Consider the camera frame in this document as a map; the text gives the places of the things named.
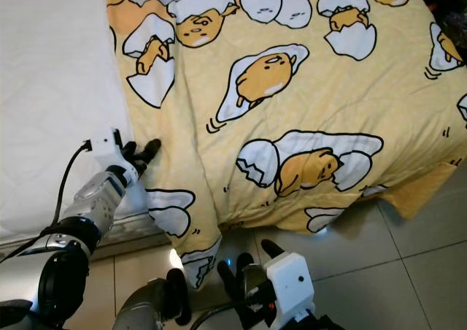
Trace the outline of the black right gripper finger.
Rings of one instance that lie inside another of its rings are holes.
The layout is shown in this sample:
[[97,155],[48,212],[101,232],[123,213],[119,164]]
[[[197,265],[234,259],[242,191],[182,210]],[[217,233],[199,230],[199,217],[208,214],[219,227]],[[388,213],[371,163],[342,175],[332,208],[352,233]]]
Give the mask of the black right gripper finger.
[[262,239],[260,247],[268,256],[266,264],[278,264],[284,260],[284,257],[289,256],[289,253],[283,247],[280,247],[271,239]]
[[236,304],[236,310],[250,310],[252,306],[250,297],[255,292],[254,265],[254,260],[237,260],[234,269],[227,262],[217,264],[225,293]]

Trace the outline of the yellow cartoon egg blanket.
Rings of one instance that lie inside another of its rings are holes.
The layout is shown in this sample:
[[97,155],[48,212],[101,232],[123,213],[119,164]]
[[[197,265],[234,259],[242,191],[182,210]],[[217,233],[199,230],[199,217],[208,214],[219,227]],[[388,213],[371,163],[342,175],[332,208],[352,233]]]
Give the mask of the yellow cartoon egg blanket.
[[223,231],[410,218],[467,162],[467,49],[423,0],[104,0],[147,209],[190,287]]

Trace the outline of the grey left robot leg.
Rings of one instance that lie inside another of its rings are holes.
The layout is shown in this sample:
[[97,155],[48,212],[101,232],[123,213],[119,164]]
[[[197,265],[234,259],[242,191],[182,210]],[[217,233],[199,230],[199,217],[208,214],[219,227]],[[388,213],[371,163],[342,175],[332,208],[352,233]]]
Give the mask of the grey left robot leg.
[[189,289],[181,269],[170,269],[135,290],[117,311],[112,330],[163,330],[167,321],[186,326],[191,321]]

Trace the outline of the white quilted mattress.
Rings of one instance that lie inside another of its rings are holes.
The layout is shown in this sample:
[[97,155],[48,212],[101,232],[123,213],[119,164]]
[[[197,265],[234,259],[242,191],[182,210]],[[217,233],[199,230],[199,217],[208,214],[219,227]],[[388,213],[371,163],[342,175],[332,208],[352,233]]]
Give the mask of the white quilted mattress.
[[64,204],[100,170],[71,157],[111,128],[134,138],[107,0],[0,0],[0,241],[49,226],[61,178]]

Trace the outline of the beige bed base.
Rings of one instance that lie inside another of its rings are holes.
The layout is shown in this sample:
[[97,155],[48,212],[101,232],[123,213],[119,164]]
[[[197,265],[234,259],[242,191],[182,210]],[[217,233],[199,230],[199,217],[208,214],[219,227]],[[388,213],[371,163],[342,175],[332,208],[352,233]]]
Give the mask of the beige bed base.
[[158,228],[153,220],[140,215],[114,222],[103,234],[96,233],[96,228],[92,223],[78,223],[76,220],[70,226],[59,223],[58,227],[51,230],[51,234],[46,234],[37,241],[32,239],[3,240],[0,244],[0,251],[6,257],[20,247],[23,247],[24,251],[38,251],[55,246],[66,247],[70,241],[80,244],[83,249],[90,247],[93,242],[96,243],[89,255],[90,262],[169,243],[167,234]]

